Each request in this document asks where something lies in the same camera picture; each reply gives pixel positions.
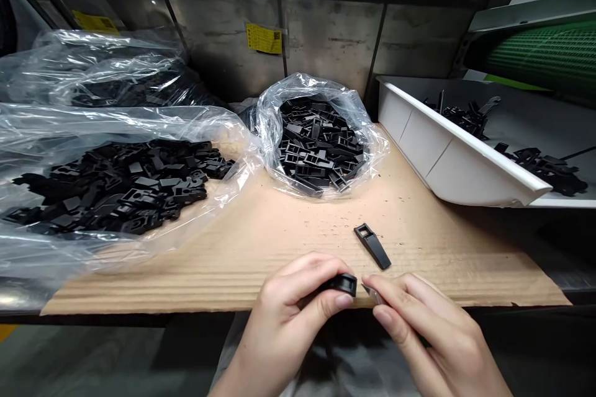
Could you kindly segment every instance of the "hand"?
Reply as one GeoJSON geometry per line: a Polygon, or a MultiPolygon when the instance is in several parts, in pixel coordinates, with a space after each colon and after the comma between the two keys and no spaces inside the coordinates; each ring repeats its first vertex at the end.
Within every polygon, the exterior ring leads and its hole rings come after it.
{"type": "Polygon", "coordinates": [[[433,284],[413,274],[395,280],[372,275],[363,282],[389,304],[372,312],[402,351],[424,397],[511,397],[478,324],[433,284]]]}
{"type": "Polygon", "coordinates": [[[338,274],[354,274],[337,257],[311,252],[265,280],[216,396],[278,397],[294,378],[323,324],[352,297],[325,290],[302,310],[298,302],[338,274]]]}

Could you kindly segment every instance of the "black plastic pieces pile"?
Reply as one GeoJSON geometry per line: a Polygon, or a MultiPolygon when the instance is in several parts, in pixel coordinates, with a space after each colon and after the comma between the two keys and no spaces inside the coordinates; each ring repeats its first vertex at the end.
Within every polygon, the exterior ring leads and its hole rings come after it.
{"type": "Polygon", "coordinates": [[[576,193],[585,192],[588,188],[588,183],[581,181],[575,175],[576,172],[579,172],[579,168],[568,166],[567,160],[596,148],[590,148],[563,158],[542,155],[542,152],[538,148],[521,149],[510,154],[507,153],[508,148],[509,145],[505,143],[499,143],[495,146],[497,152],[502,153],[542,181],[551,185],[553,192],[558,192],[565,197],[573,197],[576,193]]]}
{"type": "Polygon", "coordinates": [[[227,104],[211,94],[199,75],[175,61],[157,73],[137,75],[94,83],[82,82],[74,87],[72,105],[77,107],[169,107],[173,105],[227,104]]]}
{"type": "Polygon", "coordinates": [[[14,179],[45,199],[40,207],[12,208],[1,218],[30,225],[29,231],[40,234],[143,234],[206,199],[205,182],[223,179],[234,164],[221,157],[211,141],[110,143],[72,163],[53,166],[47,177],[23,174],[14,179]]]}
{"type": "Polygon", "coordinates": [[[499,97],[491,99],[482,108],[478,106],[476,101],[469,102],[467,105],[467,111],[455,106],[443,107],[444,97],[445,91],[443,90],[439,94],[439,101],[437,104],[429,104],[428,98],[423,101],[423,104],[426,104],[435,112],[444,116],[449,121],[461,127],[463,130],[472,136],[475,136],[479,140],[488,140],[488,138],[484,135],[484,128],[486,127],[486,123],[489,120],[489,112],[500,102],[499,97]]]}
{"type": "Polygon", "coordinates": [[[318,95],[285,101],[280,110],[280,162],[292,185],[313,197],[331,186],[345,191],[364,165],[363,146],[346,120],[318,95]]]}

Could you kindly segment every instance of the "finger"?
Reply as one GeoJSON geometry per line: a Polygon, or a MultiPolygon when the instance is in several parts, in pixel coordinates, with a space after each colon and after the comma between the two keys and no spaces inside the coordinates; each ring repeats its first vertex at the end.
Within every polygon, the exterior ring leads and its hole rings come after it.
{"type": "Polygon", "coordinates": [[[436,362],[409,324],[394,309],[386,305],[375,306],[372,309],[372,314],[401,350],[420,394],[424,396],[451,395],[436,362]]]}
{"type": "Polygon", "coordinates": [[[304,256],[300,256],[299,258],[294,259],[288,265],[281,267],[274,274],[274,276],[287,276],[292,273],[296,273],[297,271],[300,271],[302,269],[312,267],[313,265],[318,264],[320,262],[333,259],[334,257],[335,256],[332,256],[331,254],[324,254],[316,251],[311,251],[310,253],[305,254],[304,256]]]}
{"type": "Polygon", "coordinates": [[[279,291],[280,296],[282,296],[286,305],[294,305],[301,298],[318,289],[325,281],[344,273],[354,274],[343,260],[333,257],[312,267],[284,276],[279,291]]]}
{"type": "Polygon", "coordinates": [[[448,297],[447,295],[445,295],[435,284],[433,284],[432,282],[430,282],[428,279],[426,279],[424,276],[419,275],[418,273],[410,273],[414,276],[416,276],[418,279],[420,279],[421,281],[427,283],[434,291],[436,291],[439,295],[443,296],[444,298],[448,299],[449,301],[451,301],[451,298],[448,297]]]}
{"type": "Polygon", "coordinates": [[[374,288],[398,314],[440,352],[452,347],[455,327],[425,304],[407,293],[400,283],[393,283],[378,275],[363,278],[365,285],[374,288]]]}
{"type": "Polygon", "coordinates": [[[323,325],[336,313],[352,305],[354,298],[346,292],[339,290],[325,290],[319,293],[293,320],[296,327],[302,327],[307,334],[315,335],[323,325]]]}
{"type": "Polygon", "coordinates": [[[433,284],[418,275],[402,275],[395,280],[395,283],[436,314],[454,324],[461,324],[463,318],[468,318],[466,311],[440,292],[433,284]]]}

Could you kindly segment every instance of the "fingernail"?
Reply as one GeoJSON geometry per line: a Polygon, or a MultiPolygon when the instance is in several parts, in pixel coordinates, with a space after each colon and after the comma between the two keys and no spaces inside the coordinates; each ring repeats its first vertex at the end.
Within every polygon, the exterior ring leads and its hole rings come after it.
{"type": "Polygon", "coordinates": [[[342,293],[337,298],[335,298],[335,305],[338,307],[338,309],[344,310],[352,305],[352,301],[353,299],[349,294],[342,293]]]}
{"type": "Polygon", "coordinates": [[[388,328],[391,325],[391,315],[386,311],[379,309],[374,312],[374,317],[381,323],[381,326],[388,328]]]}

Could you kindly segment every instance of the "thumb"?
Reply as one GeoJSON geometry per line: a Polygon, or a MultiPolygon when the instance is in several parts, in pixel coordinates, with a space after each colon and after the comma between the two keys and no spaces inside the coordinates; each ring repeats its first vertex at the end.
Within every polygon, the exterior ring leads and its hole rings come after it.
{"type": "Polygon", "coordinates": [[[352,305],[353,298],[338,290],[325,290],[319,293],[300,312],[302,324],[316,335],[323,325],[336,313],[352,305]]]}

